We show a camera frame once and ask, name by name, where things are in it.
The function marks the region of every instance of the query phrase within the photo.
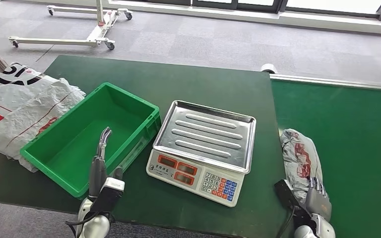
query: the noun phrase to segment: green plastic crate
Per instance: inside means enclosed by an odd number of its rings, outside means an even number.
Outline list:
[[[160,129],[159,109],[103,83],[25,145],[21,155],[81,199],[88,190],[88,174],[100,134],[107,126],[112,130],[106,147],[107,172],[112,173],[117,166],[125,171]]]

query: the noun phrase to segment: green tabletop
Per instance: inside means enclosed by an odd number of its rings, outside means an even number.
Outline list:
[[[280,129],[315,143],[338,238],[381,238],[381,90],[273,81]]]
[[[229,208],[146,174],[147,146],[124,175],[118,220],[239,237],[273,237],[287,211],[273,184],[284,177],[278,127],[266,73],[113,59],[59,56],[45,71],[89,93],[111,82],[160,108],[184,100],[256,118],[252,170],[245,176],[237,206]],[[0,202],[76,212],[79,201],[42,173],[31,174],[0,156]]]

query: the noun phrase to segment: crumpled plastic bag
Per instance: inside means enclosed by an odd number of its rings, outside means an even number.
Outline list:
[[[15,76],[20,70],[29,75],[19,80],[21,76]],[[20,149],[84,99],[85,93],[63,78],[57,80],[23,65],[13,64],[5,71],[12,78],[5,72],[6,77],[0,75],[0,152],[35,172]]]
[[[296,199],[304,204],[309,190],[309,177],[321,181],[322,168],[313,141],[294,129],[285,129],[280,136],[284,168]]]
[[[13,63],[0,74],[0,120],[59,80]]]

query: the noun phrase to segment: stainless steel tray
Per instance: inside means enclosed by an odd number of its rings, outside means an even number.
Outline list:
[[[174,101],[153,148],[247,174],[251,170],[256,119]]]

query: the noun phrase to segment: gray carpet floor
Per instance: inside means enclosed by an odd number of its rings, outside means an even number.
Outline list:
[[[45,4],[0,3],[0,56],[44,71],[58,55],[88,56],[196,66],[259,70],[273,63],[280,73],[381,83],[381,36],[296,29],[277,25],[135,12],[121,17],[100,47],[24,45],[8,36],[85,39],[95,16],[56,12]],[[75,216],[0,204],[0,238],[72,237],[64,225]],[[109,237],[212,237],[196,233],[116,223]]]

